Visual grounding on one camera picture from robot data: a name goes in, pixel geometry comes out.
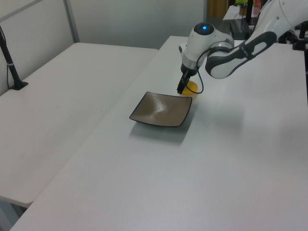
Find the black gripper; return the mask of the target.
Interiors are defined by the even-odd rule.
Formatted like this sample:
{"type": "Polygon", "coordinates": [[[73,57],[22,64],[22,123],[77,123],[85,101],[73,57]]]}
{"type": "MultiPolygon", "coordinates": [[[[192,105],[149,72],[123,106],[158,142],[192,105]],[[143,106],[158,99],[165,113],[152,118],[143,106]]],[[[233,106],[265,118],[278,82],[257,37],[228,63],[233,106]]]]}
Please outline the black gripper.
{"type": "Polygon", "coordinates": [[[189,69],[184,64],[181,65],[181,72],[182,72],[182,77],[177,87],[178,94],[183,93],[184,89],[186,88],[189,82],[190,77],[195,76],[197,74],[196,69],[189,69]]]}

